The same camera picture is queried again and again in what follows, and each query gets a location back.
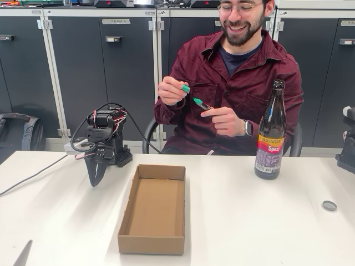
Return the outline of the person's right hand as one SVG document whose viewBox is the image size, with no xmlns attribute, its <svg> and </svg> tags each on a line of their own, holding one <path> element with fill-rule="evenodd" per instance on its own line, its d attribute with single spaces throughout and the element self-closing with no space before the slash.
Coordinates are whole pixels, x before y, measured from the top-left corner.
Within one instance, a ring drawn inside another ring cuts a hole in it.
<svg viewBox="0 0 355 266">
<path fill-rule="evenodd" d="M 184 85 L 189 86 L 187 82 L 178 81 L 171 76 L 166 76 L 158 85 L 158 97 L 166 105 L 176 105 L 187 96 L 187 92 L 182 90 Z"/>
</svg>

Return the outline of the person's left hand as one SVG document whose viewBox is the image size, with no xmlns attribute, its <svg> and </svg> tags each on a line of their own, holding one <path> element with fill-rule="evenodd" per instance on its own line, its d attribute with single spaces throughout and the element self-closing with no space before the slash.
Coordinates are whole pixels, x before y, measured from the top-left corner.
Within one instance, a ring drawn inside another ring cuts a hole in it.
<svg viewBox="0 0 355 266">
<path fill-rule="evenodd" d="M 211 117 L 216 133 L 222 136 L 244 136 L 245 121 L 240 119 L 231 108 L 221 107 L 201 113 L 201 117 Z"/>
</svg>

